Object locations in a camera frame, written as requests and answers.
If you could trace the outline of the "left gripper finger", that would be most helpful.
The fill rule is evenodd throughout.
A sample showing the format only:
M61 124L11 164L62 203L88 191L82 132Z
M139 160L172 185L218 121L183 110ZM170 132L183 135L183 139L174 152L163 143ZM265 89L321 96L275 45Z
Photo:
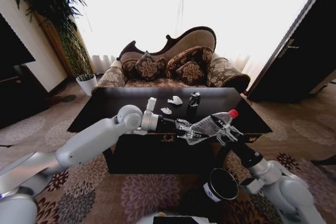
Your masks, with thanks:
M182 135L178 135L178 138L185 139L187 142L202 142L205 139L209 138L209 135L193 131L193 132L184 132Z
M197 132L196 129L192 128L192 124L187 120L176 119L176 133L191 133Z

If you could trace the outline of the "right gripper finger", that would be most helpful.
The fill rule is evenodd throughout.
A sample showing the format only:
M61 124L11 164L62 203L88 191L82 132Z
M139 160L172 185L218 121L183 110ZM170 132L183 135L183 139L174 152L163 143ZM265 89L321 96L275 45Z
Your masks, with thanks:
M237 142L238 139L244 134L238 129L236 129L234 126L229 125L227 127L227 135L232 142Z
M219 127L219 129L216 133L217 140L223 146L227 146L228 145L227 142L226 142L226 126L227 126L227 124L225 122L223 122L221 119L216 119L215 123Z

